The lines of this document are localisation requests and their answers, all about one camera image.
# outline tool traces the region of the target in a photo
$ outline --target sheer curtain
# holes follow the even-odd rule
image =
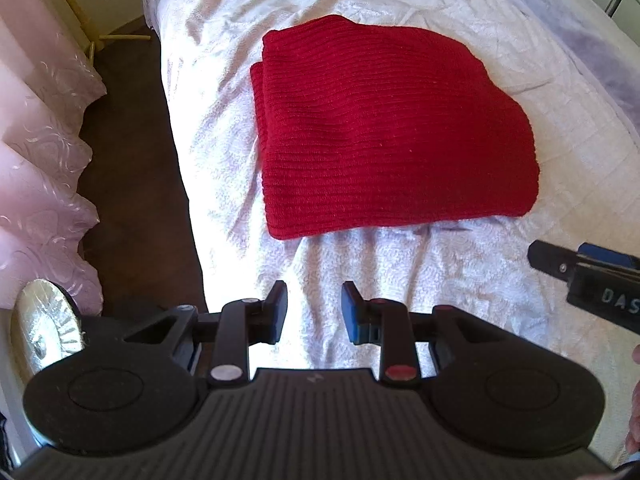
[[[78,255],[98,215],[76,186],[92,154],[82,115],[105,93],[43,0],[0,0],[0,308],[47,278],[100,312],[97,273]]]

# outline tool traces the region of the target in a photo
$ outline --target red circular cap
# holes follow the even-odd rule
[[[418,370],[409,365],[392,365],[385,370],[385,375],[392,381],[411,381],[418,375]]]

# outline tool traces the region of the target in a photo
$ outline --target mattress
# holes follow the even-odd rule
[[[619,32],[605,38],[610,25],[598,27],[595,5],[571,1],[560,3],[576,19],[549,24],[532,12],[536,0],[145,0],[162,43],[162,81],[209,310],[264,297],[274,280],[289,286],[282,339],[252,347],[253,368],[376,370],[379,349],[347,340],[345,280],[366,298],[399,300],[415,311],[453,304],[591,369],[607,394],[592,447],[617,460],[638,377],[630,353],[640,340],[568,306],[566,286],[526,260],[537,238],[640,254],[640,81],[633,69],[640,52]],[[532,211],[517,219],[271,238],[249,67],[260,60],[268,30],[327,14],[428,28],[465,43],[532,124],[541,168]],[[594,47],[581,56],[585,34]],[[418,352],[423,374],[432,374],[426,345]]]

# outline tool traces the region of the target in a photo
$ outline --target dark brown floor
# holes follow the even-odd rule
[[[160,43],[151,34],[151,42],[117,41],[97,54],[108,94],[89,106],[80,133],[94,158],[79,193],[100,215],[84,238],[84,257],[98,270],[105,314],[133,297],[205,309],[160,78]]]

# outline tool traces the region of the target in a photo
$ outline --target red garment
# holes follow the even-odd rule
[[[251,78],[274,238],[520,216],[536,201],[529,120],[463,44],[341,16],[263,43]]]

